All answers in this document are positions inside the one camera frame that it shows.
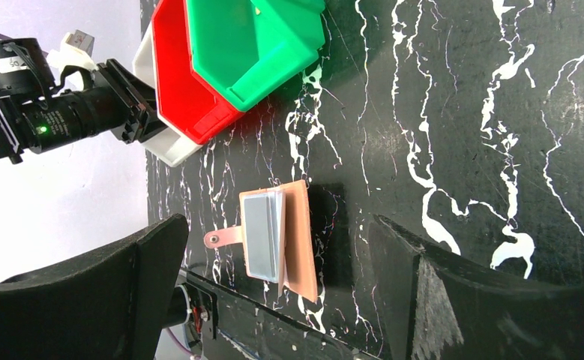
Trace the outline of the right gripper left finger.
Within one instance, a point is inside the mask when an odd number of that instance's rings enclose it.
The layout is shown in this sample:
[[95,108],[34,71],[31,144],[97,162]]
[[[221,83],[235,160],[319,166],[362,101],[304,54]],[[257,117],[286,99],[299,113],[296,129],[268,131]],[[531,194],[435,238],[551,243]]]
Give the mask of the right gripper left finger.
[[0,283],[0,359],[152,359],[187,319],[180,214]]

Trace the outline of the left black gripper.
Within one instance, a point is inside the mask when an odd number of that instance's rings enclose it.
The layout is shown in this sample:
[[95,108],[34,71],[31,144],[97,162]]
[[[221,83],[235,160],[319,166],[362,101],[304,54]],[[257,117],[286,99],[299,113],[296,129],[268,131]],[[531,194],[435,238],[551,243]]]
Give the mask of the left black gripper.
[[72,74],[82,90],[55,83],[36,39],[0,40],[0,159],[19,164],[26,149],[41,154],[106,131],[143,143],[163,130],[151,86],[119,61],[66,66],[60,79]]

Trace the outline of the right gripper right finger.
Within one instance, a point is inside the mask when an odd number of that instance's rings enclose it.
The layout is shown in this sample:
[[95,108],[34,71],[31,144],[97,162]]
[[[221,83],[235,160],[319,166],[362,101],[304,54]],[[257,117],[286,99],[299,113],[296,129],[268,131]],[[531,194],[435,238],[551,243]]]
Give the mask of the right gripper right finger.
[[370,255],[393,359],[584,359],[584,284],[486,268],[382,215]]

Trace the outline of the white plastic bin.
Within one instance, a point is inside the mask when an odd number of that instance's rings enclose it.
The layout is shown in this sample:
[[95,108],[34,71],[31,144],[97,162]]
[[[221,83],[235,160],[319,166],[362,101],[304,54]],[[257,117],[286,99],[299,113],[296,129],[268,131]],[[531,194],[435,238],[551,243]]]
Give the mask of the white plastic bin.
[[[154,35],[152,25],[149,25],[142,36],[141,43],[133,58],[133,74],[147,85],[158,100],[157,63],[154,55]],[[167,166],[176,167],[188,157],[201,149],[192,139],[183,134],[157,110],[157,117],[163,123],[163,130],[157,135],[145,140],[142,145],[146,150],[163,161]]]

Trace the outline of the red plastic bin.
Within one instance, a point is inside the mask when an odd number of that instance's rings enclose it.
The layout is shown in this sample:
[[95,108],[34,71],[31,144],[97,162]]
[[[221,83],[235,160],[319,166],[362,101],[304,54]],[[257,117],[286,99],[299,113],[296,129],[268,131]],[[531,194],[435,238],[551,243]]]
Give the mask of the red plastic bin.
[[187,2],[160,1],[151,35],[158,112],[176,131],[203,145],[244,115],[193,69]]

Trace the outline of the green plastic bin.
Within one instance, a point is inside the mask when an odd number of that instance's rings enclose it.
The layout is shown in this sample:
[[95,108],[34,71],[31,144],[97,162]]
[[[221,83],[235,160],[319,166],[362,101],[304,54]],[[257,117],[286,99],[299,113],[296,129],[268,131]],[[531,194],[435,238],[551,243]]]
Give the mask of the green plastic bin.
[[193,69],[246,112],[317,60],[324,10],[324,1],[187,1]]

